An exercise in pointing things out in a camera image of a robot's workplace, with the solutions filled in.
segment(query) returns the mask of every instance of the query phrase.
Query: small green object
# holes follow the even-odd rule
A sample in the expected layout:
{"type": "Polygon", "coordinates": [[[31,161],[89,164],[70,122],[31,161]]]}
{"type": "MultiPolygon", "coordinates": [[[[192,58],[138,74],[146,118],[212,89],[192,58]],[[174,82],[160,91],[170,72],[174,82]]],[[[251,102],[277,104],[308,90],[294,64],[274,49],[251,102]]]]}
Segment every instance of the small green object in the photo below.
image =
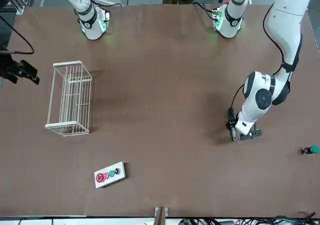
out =
{"type": "Polygon", "coordinates": [[[115,175],[115,171],[111,170],[111,171],[109,172],[109,176],[110,176],[110,177],[113,177],[114,175],[115,175]]]}
{"type": "Polygon", "coordinates": [[[317,154],[319,152],[319,148],[317,145],[312,145],[311,146],[311,151],[314,153],[314,154],[317,154]]]}

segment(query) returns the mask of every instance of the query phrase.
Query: emergency stop button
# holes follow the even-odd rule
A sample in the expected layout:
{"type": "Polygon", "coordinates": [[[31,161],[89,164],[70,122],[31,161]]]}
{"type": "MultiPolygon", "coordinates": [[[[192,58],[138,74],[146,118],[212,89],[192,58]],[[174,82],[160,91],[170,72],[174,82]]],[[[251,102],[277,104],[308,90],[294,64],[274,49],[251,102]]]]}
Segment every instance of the emergency stop button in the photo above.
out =
{"type": "Polygon", "coordinates": [[[102,173],[98,173],[95,179],[98,183],[102,183],[104,181],[104,175],[102,173]]]}

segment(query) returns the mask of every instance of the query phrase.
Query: table surface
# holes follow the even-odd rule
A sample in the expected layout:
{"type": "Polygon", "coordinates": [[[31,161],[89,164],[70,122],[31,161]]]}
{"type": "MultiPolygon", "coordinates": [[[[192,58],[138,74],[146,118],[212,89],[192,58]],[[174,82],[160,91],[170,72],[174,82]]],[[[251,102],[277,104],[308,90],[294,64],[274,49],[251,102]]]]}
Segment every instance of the table surface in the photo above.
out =
{"type": "MultiPolygon", "coordinates": [[[[262,137],[232,142],[226,111],[251,71],[281,63],[263,32],[264,5],[249,5],[234,39],[213,32],[192,5],[113,8],[108,34],[81,32],[71,8],[29,8],[15,28],[35,54],[40,85],[0,91],[0,216],[300,216],[320,214],[320,58],[306,15],[287,101],[257,123],[262,137]],[[94,76],[91,133],[45,129],[53,63],[81,60],[94,76]],[[94,171],[118,161],[127,178],[96,189],[94,171]]],[[[16,35],[10,49],[28,49],[16,35]]],[[[236,98],[238,111],[244,102],[236,98]]]]}

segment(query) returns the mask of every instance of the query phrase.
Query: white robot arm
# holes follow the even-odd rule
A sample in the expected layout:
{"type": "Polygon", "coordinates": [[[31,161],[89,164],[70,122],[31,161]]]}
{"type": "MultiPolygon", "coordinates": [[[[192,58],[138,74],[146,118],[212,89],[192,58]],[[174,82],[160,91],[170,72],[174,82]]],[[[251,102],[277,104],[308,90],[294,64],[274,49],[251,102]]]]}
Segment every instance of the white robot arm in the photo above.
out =
{"type": "MultiPolygon", "coordinates": [[[[243,95],[245,102],[235,121],[228,121],[228,129],[236,128],[247,136],[252,126],[271,105],[279,105],[290,92],[290,82],[299,61],[302,46],[300,26],[310,0],[275,0],[268,11],[268,37],[279,47],[282,54],[280,69],[273,75],[252,72],[245,80],[243,95]]],[[[215,28],[225,38],[233,38],[241,26],[248,0],[231,0],[221,8],[219,23],[215,28]]]]}
{"type": "MultiPolygon", "coordinates": [[[[108,29],[109,12],[95,6],[90,0],[68,0],[79,16],[82,31],[88,39],[97,40],[108,29]]],[[[100,3],[108,3],[108,0],[94,0],[100,3]]]]}

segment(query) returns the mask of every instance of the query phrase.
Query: white wire basket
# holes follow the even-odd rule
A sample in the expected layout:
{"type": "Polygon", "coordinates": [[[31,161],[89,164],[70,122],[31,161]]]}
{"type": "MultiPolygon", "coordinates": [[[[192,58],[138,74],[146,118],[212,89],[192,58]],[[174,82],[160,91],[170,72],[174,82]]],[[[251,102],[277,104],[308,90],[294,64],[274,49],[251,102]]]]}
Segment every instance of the white wire basket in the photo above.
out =
{"type": "Polygon", "coordinates": [[[92,76],[81,61],[53,64],[46,129],[62,136],[82,135],[90,132],[92,80],[92,76]]]}

